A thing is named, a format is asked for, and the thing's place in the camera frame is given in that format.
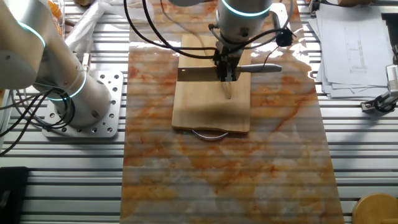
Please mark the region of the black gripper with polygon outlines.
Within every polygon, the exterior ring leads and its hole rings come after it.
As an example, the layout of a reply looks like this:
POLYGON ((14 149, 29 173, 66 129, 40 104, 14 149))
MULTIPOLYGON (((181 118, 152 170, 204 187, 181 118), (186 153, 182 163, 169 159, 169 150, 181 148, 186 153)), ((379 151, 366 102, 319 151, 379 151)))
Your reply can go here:
POLYGON ((232 47, 222 44, 221 42, 216 42, 216 48, 219 51, 216 53, 213 59, 216 66, 216 72, 218 80, 221 82, 235 82, 236 78, 236 67, 241 56, 242 50, 233 50, 232 47))

